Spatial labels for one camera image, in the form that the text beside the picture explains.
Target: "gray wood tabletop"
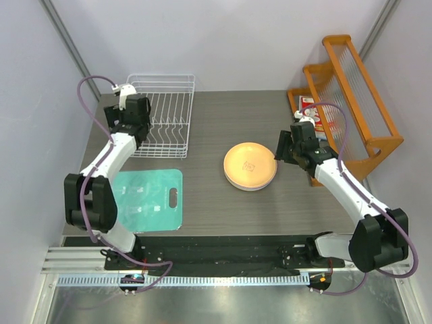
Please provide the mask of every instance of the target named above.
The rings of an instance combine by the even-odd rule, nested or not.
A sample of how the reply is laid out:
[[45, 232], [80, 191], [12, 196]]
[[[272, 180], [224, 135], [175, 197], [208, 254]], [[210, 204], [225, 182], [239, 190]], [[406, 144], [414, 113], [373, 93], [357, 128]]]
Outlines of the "gray wood tabletop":
[[[97, 117], [115, 97], [103, 95]], [[257, 192], [234, 188], [223, 173], [223, 158], [241, 142], [257, 142], [274, 151], [279, 131], [292, 116], [285, 91], [196, 92], [188, 157], [130, 158], [122, 170], [179, 169], [183, 173], [183, 225], [152, 235], [316, 234], [354, 230], [348, 214], [324, 187], [310, 187], [297, 165], [279, 163], [274, 180]], [[82, 162], [87, 166], [107, 139], [92, 127]], [[85, 235], [66, 226], [64, 235]]]

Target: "green plastic board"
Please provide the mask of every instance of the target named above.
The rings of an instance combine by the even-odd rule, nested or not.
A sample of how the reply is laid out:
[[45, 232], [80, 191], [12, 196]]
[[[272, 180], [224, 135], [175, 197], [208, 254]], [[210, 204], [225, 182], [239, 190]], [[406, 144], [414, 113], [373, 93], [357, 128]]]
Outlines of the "green plastic board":
[[135, 233], [178, 230], [183, 222], [180, 170], [119, 172], [113, 184], [117, 216]]

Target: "stack of plates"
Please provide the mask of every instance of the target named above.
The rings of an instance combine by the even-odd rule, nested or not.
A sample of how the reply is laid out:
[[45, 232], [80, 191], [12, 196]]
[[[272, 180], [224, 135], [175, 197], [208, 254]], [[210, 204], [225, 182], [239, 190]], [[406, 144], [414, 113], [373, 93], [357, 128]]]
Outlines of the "stack of plates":
[[274, 154], [257, 143], [242, 143], [231, 148], [223, 160], [228, 181], [245, 191], [263, 189], [275, 177]]

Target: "wall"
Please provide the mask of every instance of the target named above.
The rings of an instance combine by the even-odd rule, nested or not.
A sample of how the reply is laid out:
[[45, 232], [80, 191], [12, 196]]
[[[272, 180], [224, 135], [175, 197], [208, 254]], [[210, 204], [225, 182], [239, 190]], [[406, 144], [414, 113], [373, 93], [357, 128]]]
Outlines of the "wall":
[[413, 281], [421, 304], [432, 300], [432, 34], [428, 0], [401, 1], [365, 61], [405, 142], [370, 176], [373, 192], [405, 210], [420, 255]]
[[210, 91], [298, 86], [325, 35], [351, 34], [360, 49], [384, 3], [53, 0], [90, 72], [193, 73]]
[[47, 247], [59, 243], [63, 179], [78, 171], [90, 122], [78, 70], [38, 1], [1, 2], [0, 44], [0, 314], [18, 324], [29, 323]]

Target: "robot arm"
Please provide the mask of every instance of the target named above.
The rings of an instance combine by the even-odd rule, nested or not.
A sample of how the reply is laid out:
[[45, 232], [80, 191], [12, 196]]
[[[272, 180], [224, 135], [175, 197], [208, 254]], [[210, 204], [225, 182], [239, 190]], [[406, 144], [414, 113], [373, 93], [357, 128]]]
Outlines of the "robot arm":
[[69, 174], [64, 182], [66, 221], [86, 229], [80, 206], [80, 191], [86, 176], [96, 167], [85, 188], [85, 206], [94, 235], [117, 247], [131, 257], [141, 259], [141, 244], [137, 236], [117, 221], [117, 205], [111, 189], [114, 177], [126, 160], [146, 140], [150, 130], [150, 101], [135, 88], [125, 84], [114, 89], [119, 95], [119, 105], [104, 108], [111, 139], [94, 161], [80, 174]]
[[339, 201], [356, 226], [353, 234], [318, 234], [312, 243], [314, 257], [335, 257], [352, 261], [361, 271], [369, 272], [408, 257], [408, 244], [363, 196], [387, 213], [408, 233], [408, 218], [401, 209], [390, 210], [377, 200], [345, 168], [342, 171], [356, 186], [349, 185], [338, 166], [338, 154], [329, 146], [320, 147], [314, 123], [308, 117], [291, 125], [291, 132], [281, 131], [275, 159], [298, 164], [324, 185]]

